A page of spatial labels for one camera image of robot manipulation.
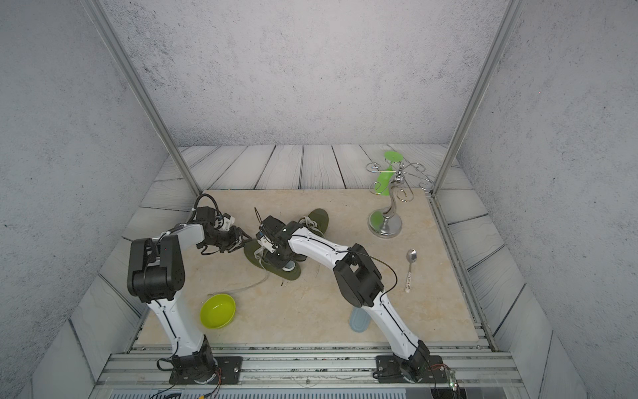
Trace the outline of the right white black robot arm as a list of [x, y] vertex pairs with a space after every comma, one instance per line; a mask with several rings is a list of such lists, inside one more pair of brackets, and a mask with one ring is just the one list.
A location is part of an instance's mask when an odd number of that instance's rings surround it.
[[276, 267], [292, 262], [295, 255], [328, 267], [342, 297], [353, 307], [363, 309], [383, 332], [403, 379], [423, 380], [430, 368], [430, 350], [394, 309], [379, 269], [360, 244], [336, 244], [295, 221], [282, 224], [276, 219], [260, 224], [257, 239], [265, 250], [264, 259]]

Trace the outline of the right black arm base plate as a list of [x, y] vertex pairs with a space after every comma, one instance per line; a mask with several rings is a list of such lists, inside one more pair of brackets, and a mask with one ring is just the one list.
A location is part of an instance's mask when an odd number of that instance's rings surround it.
[[375, 358], [372, 377], [380, 383], [444, 384], [449, 381], [442, 357], [430, 356], [425, 361], [411, 362], [396, 355]]

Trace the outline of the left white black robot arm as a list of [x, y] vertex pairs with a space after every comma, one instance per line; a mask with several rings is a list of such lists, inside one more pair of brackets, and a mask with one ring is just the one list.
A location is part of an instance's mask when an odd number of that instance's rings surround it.
[[172, 355], [156, 366], [167, 362], [177, 382], [206, 384], [219, 370], [208, 339], [181, 295], [186, 282], [183, 252], [194, 246], [207, 255], [208, 247], [213, 246], [218, 253], [232, 253], [250, 241], [235, 225], [234, 217], [222, 212], [214, 197], [204, 193], [196, 198], [187, 221], [158, 237], [131, 243], [127, 289], [158, 317]]

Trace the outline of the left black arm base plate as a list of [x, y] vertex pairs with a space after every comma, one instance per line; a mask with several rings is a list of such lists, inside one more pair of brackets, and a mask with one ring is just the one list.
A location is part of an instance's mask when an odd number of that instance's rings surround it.
[[178, 357], [169, 377], [171, 385], [237, 385], [242, 357]]

